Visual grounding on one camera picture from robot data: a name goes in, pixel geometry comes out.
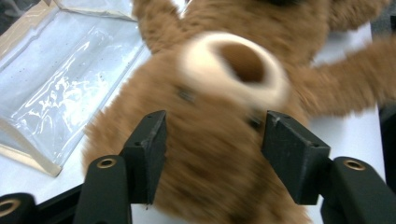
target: white surface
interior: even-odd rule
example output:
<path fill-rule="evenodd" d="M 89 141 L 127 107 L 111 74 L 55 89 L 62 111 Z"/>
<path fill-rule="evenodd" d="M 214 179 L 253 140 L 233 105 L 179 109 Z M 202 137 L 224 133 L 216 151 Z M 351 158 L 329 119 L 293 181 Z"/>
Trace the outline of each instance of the white surface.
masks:
<path fill-rule="evenodd" d="M 362 27 L 357 33 L 331 35 L 329 45 L 318 56 L 317 62 L 323 59 L 334 60 L 342 57 L 343 48 L 358 48 L 362 40 L 370 39 L 370 27 Z M 345 119 L 315 119 L 312 130 L 322 140 L 332 147 L 332 158 L 351 156 L 364 160 L 384 174 L 379 121 L 375 110 Z M 64 165 L 64 170 L 56 178 L 44 175 L 20 163 L 0 157 L 0 195 L 28 192 L 35 196 L 37 203 L 58 195 L 83 182 L 81 174 L 81 148 L 85 139 L 79 143 Z M 319 206 L 309 209 L 314 223 L 322 223 Z M 151 207 L 134 205 L 135 224 L 167 224 L 183 223 L 170 219 L 156 212 Z"/>

